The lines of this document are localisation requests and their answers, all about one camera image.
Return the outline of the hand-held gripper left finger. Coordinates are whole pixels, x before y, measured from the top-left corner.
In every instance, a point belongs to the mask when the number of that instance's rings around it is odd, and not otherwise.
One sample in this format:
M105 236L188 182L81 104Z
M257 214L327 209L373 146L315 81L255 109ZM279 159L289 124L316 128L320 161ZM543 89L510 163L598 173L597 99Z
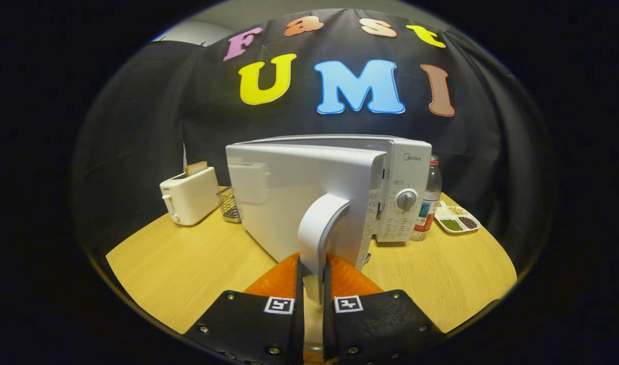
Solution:
M302 364L303 288L299 254L277 263L243 291L227 289L184 337L240 364Z

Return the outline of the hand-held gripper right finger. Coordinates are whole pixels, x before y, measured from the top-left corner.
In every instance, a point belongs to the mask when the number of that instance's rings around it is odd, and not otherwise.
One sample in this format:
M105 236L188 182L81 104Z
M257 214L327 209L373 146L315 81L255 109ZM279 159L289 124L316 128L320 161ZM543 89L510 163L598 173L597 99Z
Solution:
M445 339L402 289L382 289L332 253L324 274L324 358L339 364L416 364L421 352Z

